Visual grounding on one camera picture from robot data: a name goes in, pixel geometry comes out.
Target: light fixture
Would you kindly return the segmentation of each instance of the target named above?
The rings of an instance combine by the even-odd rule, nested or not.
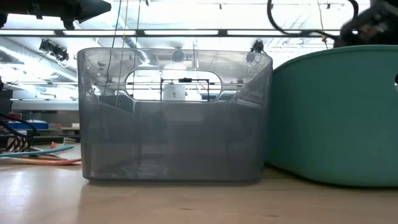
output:
[[[277,30],[229,30],[228,35],[283,35]]]
[[[117,30],[116,34],[114,30],[63,30],[65,35],[136,35],[135,30]]]
[[[146,35],[217,35],[218,30],[145,30]]]
[[[5,52],[5,53],[7,53],[7,54],[9,54],[9,55],[11,55],[11,56],[13,56],[13,57],[15,57],[15,58],[18,58],[19,60],[21,60],[22,62],[25,63],[25,66],[32,67],[33,69],[36,69],[36,68],[37,68],[37,61],[31,59],[30,57],[27,57],[27,56],[25,56],[25,55],[23,55],[23,54],[17,53],[17,52],[15,52],[15,51],[13,51],[13,50],[9,50],[9,49],[7,49],[7,48],[5,48],[5,47],[1,47],[1,46],[0,46],[0,50],[2,50],[3,52]],[[40,70],[41,70],[42,72],[44,72],[44,71],[46,71],[46,70],[48,70],[48,71],[54,71],[54,69],[53,69],[52,67],[49,67],[49,66],[41,67]],[[57,72],[58,74],[63,75],[64,77],[69,78],[70,80],[72,80],[72,81],[74,81],[74,82],[77,82],[77,81],[78,81],[77,77],[74,77],[74,76],[72,76],[72,75],[70,75],[70,74],[67,74],[67,73],[65,73],[65,72],[62,72],[62,71],[60,71],[60,70],[55,70],[55,72]]]
[[[301,30],[293,30],[289,31],[292,34],[299,34],[301,33]],[[339,35],[340,32],[338,30],[331,30],[328,31],[329,34],[332,35]],[[229,30],[227,31],[228,35],[264,35],[264,36],[272,36],[272,35],[284,35],[283,33],[277,31],[277,30]]]
[[[18,85],[78,85],[77,82],[5,82],[5,84],[18,84]]]
[[[6,30],[0,29],[0,35],[55,35],[53,30]]]
[[[76,99],[37,99],[37,98],[27,98],[27,99],[10,99],[11,101],[76,101]]]
[[[11,86],[11,87],[14,87],[14,88],[21,89],[21,90],[26,90],[26,91],[33,91],[34,90],[34,88],[32,88],[30,86],[26,86],[26,85],[14,85],[14,84],[7,84],[7,85]]]

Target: wire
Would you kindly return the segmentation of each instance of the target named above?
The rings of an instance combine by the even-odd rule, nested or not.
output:
[[[0,157],[22,157],[22,156],[34,156],[34,155],[44,155],[44,154],[50,154],[50,153],[55,153],[55,152],[62,152],[66,151],[69,149],[73,149],[74,146],[72,145],[66,145],[62,146],[56,149],[51,149],[51,150],[45,150],[45,151],[39,151],[39,152],[17,152],[17,153],[6,153],[6,154],[0,154]]]
[[[43,57],[40,58],[40,60],[39,60],[38,62],[41,62],[41,61],[43,60],[43,58],[44,58],[48,53],[49,53],[49,51],[48,51],[47,53],[45,53],[45,54],[43,55]]]
[[[61,66],[62,68],[67,68],[67,67],[69,67],[69,65],[62,65],[62,64],[60,63],[60,61],[58,61],[58,60],[57,60],[57,63],[58,63],[58,65]]]
[[[3,126],[11,134],[17,136],[10,143],[10,145],[8,145],[8,147],[6,148],[6,151],[9,151],[9,152],[20,152],[20,151],[22,151],[23,152],[25,150],[30,149],[30,147],[32,145],[32,142],[33,142],[33,137],[37,134],[37,129],[35,128],[35,126],[33,126],[32,124],[30,124],[27,121],[24,121],[24,120],[21,120],[21,119],[17,119],[17,118],[13,118],[13,117],[7,116],[7,115],[2,114],[2,113],[0,113],[0,117],[6,118],[6,119],[12,120],[12,121],[21,122],[22,124],[28,125],[28,127],[30,127],[32,129],[32,133],[31,134],[21,134],[18,131],[16,131],[14,128],[10,127],[5,121],[0,120],[0,126]]]
[[[138,28],[139,28],[139,19],[140,19],[140,15],[141,15],[141,0],[139,0],[139,3],[138,3],[137,30],[138,30]],[[137,44],[138,44],[138,36],[136,37],[136,48],[137,48]]]
[[[358,16],[358,3],[355,0],[348,0],[354,8],[354,18]],[[321,34],[324,35],[325,37],[331,38],[333,40],[338,40],[338,37],[335,35],[331,35],[328,34],[322,30],[303,30],[301,31],[301,33],[297,34],[297,33],[290,33],[290,32],[286,32],[285,30],[283,30],[281,27],[279,27],[274,18],[272,17],[272,0],[268,0],[267,1],[267,16],[268,16],[268,20],[271,23],[271,25],[279,32],[283,33],[283,34],[287,34],[287,35],[295,35],[298,37],[310,37],[310,34],[312,33],[317,33],[317,34]]]
[[[116,18],[116,25],[114,27],[114,35],[113,35],[113,41],[112,41],[112,48],[114,47],[114,40],[116,38],[116,32],[118,31],[118,25],[119,25],[119,16],[120,16],[120,11],[122,7],[122,0],[119,1],[119,9],[118,9],[118,17]],[[112,51],[109,50],[109,61],[108,61],[108,68],[106,69],[106,82],[105,82],[105,87],[104,87],[104,92],[102,95],[105,95],[106,93],[106,87],[108,86],[109,82],[109,68],[111,67],[111,61],[112,61]]]
[[[7,116],[7,115],[5,115],[5,114],[3,114],[3,113],[0,113],[0,116],[3,117],[3,118],[6,118],[6,119],[10,119],[10,120],[12,120],[12,121],[18,121],[18,122],[21,122],[22,124],[26,124],[26,125],[28,125],[28,126],[32,129],[32,131],[33,131],[31,134],[21,134],[21,133],[15,131],[15,130],[14,130],[12,127],[10,127],[7,123],[5,123],[4,121],[1,121],[1,120],[0,120],[0,125],[3,126],[4,128],[6,128],[11,134],[13,134],[13,135],[15,135],[15,136],[18,136],[18,137],[21,137],[21,138],[31,138],[31,137],[35,136],[35,134],[37,134],[37,129],[35,128],[35,126],[33,126],[32,124],[30,124],[30,123],[27,122],[27,121],[24,121],[24,120],[21,120],[21,119],[18,119],[18,118],[13,118],[13,117]]]
[[[114,40],[115,40],[115,38],[116,38],[116,32],[118,31],[119,16],[120,16],[121,8],[122,8],[122,0],[119,1],[118,17],[116,18],[116,25],[115,25],[115,27],[114,27],[114,35],[113,35],[113,41],[112,41],[112,48],[114,47]]]
[[[322,30],[325,30],[325,28],[323,26],[322,10],[321,10],[321,5],[319,3],[319,0],[317,0],[317,3],[318,3],[318,9],[319,9],[319,18],[321,20],[321,27],[322,27]],[[322,40],[322,42],[325,43],[326,49],[329,49],[328,44],[326,43],[326,39]]]
[[[126,15],[124,18],[124,30],[126,30],[126,26],[127,26],[127,14],[128,14],[128,9],[129,9],[129,0],[127,0],[126,2]],[[119,80],[118,80],[118,89],[116,91],[116,93],[119,95],[119,87],[120,87],[120,76],[122,75],[122,65],[123,65],[123,54],[124,54],[124,38],[126,37],[126,31],[123,32],[123,43],[122,43],[122,56],[120,58],[120,68],[119,68]],[[118,100],[119,97],[116,97],[116,107],[118,107]]]
[[[351,5],[353,5],[353,9],[354,9],[353,19],[354,19],[358,16],[358,13],[359,13],[358,2],[356,2],[355,0],[347,0],[347,1],[349,1],[349,3],[351,3]]]

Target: transparent storage container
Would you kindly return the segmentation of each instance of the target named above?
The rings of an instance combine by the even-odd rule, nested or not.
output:
[[[262,176],[270,57],[85,49],[78,53],[78,76],[85,178],[246,182]]]

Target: ceiling light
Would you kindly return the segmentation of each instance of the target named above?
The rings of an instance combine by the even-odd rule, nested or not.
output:
[[[53,30],[3,30],[0,35],[55,35]]]
[[[46,98],[26,98],[26,99],[10,99],[11,101],[76,101],[75,99],[46,99]]]
[[[324,30],[326,33],[331,34],[331,35],[339,35],[340,31],[338,30]],[[293,30],[289,31],[291,34],[299,34],[301,33],[301,30]],[[227,31],[228,35],[264,35],[264,36],[272,36],[272,35],[281,35],[283,37],[283,33],[277,31],[277,30],[229,30]],[[311,35],[319,35],[316,32],[313,32]]]
[[[9,50],[9,49],[7,49],[5,47],[1,47],[0,46],[0,50],[2,50],[3,52],[5,52],[5,53],[7,53],[9,55],[12,55],[13,57],[18,58],[19,60],[21,60],[22,62],[25,63],[25,66],[27,68],[30,68],[31,70],[37,70],[38,69],[38,66],[37,66],[37,62],[38,61],[36,61],[36,60],[34,60],[34,59],[24,55],[24,54],[20,54],[20,53],[17,53],[15,51]],[[65,76],[65,77],[69,78],[70,80],[72,80],[74,82],[78,81],[77,77],[74,77],[74,76],[72,76],[70,74],[67,74],[65,72],[62,72],[60,70],[54,70],[52,67],[49,67],[49,66],[41,66],[40,67],[40,71],[41,71],[42,74],[43,73],[56,72],[58,74],[61,74],[61,75]]]
[[[63,30],[65,35],[135,35],[135,30]]]
[[[228,35],[283,35],[277,30],[229,30]]]
[[[146,35],[217,35],[218,30],[145,30]]]

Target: wooden table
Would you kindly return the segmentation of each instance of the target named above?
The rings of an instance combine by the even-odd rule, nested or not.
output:
[[[79,157],[79,150],[65,157]],[[314,184],[274,169],[258,184],[91,184],[81,166],[0,161],[4,224],[398,223],[398,191]]]

